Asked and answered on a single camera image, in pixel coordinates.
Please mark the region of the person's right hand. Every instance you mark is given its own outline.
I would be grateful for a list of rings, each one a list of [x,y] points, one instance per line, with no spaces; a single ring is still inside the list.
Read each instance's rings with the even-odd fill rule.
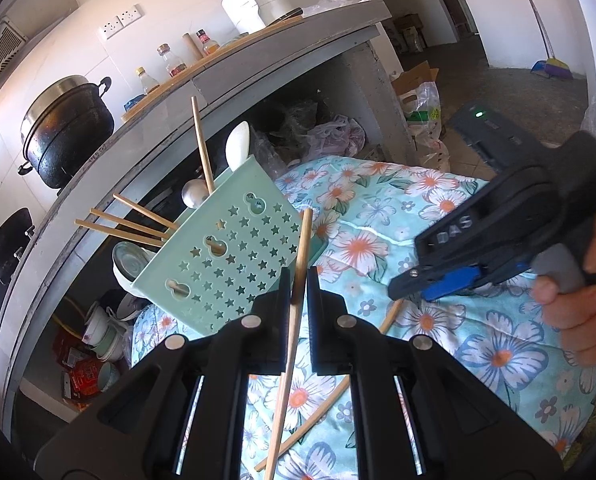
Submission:
[[[584,269],[596,273],[596,219]],[[596,285],[562,294],[553,280],[539,276],[532,296],[542,306],[543,321],[559,330],[561,348],[572,352],[579,366],[596,366]]]

